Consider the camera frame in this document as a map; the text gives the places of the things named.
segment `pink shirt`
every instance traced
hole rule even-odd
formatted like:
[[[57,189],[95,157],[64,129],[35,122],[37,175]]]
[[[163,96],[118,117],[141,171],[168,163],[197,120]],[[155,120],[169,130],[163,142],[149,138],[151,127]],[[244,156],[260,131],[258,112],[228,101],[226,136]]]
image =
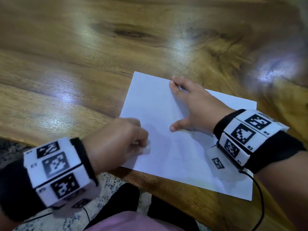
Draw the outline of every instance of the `pink shirt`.
[[[126,211],[109,217],[85,231],[184,231],[183,229],[156,221],[138,212]]]

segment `leg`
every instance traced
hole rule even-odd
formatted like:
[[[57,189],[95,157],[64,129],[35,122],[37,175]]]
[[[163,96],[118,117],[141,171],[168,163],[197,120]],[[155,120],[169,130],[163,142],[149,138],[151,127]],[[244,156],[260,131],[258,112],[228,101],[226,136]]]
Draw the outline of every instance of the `leg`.
[[[109,199],[96,217],[84,229],[124,211],[137,211],[140,192],[138,187],[125,183]]]
[[[148,216],[176,225],[185,231],[199,231],[199,227],[194,218],[153,195]]]

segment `black wire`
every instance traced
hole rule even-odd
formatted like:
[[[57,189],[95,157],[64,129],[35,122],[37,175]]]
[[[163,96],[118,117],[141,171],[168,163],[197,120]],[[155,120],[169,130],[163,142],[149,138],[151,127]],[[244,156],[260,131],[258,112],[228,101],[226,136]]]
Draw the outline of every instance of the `black wire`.
[[[37,220],[37,219],[39,219],[39,218],[48,216],[48,215],[50,215],[50,214],[52,214],[52,212],[51,212],[51,213],[44,214],[44,215],[42,215],[42,216],[40,216],[40,217],[33,218],[33,219],[31,219],[31,220],[24,221],[23,223],[24,223],[24,224],[25,224],[25,223],[29,223],[29,222],[31,222],[31,221],[35,221],[35,220]]]
[[[89,220],[89,223],[90,223],[90,217],[89,217],[87,210],[84,207],[82,207],[82,208],[86,211],[86,214],[87,214],[87,217],[88,217],[88,220]]]
[[[264,218],[264,212],[265,212],[265,211],[264,211],[264,198],[263,198],[262,190],[261,190],[259,184],[257,183],[257,181],[256,181],[252,176],[250,176],[248,173],[246,173],[246,172],[244,172],[244,171],[239,171],[239,172],[242,173],[242,174],[246,174],[248,177],[250,177],[250,178],[252,179],[252,181],[256,184],[256,186],[257,186],[257,188],[258,188],[258,190],[259,190],[259,192],[260,192],[262,214],[261,214],[261,217],[260,217],[260,220],[258,221],[258,223],[257,223],[257,224],[255,225],[255,227],[251,230],[251,231],[255,231],[255,230],[259,227],[259,225],[261,224],[261,222],[262,222],[262,220],[263,220],[263,218]]]

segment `wrist-mounted device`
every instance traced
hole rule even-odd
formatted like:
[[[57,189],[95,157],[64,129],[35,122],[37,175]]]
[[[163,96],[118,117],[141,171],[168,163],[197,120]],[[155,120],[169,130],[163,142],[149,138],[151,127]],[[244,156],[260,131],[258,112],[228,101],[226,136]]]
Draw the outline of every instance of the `wrist-mounted device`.
[[[270,163],[305,150],[299,140],[285,133],[288,129],[262,112],[240,109],[224,117],[214,128],[214,135],[217,148],[235,167],[257,173]]]
[[[0,171],[0,205],[14,221],[45,208],[70,217],[99,196],[101,187],[79,138],[61,138],[24,152]]]

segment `wood grain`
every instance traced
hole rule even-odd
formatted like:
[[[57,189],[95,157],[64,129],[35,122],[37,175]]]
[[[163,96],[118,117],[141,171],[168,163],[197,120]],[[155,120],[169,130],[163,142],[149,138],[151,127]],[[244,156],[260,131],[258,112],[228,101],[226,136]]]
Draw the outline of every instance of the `wood grain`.
[[[308,146],[306,0],[0,0],[0,137],[39,145],[118,117],[134,71],[258,102]],[[250,230],[252,202],[120,168],[213,230]],[[263,189],[259,230],[293,230]]]

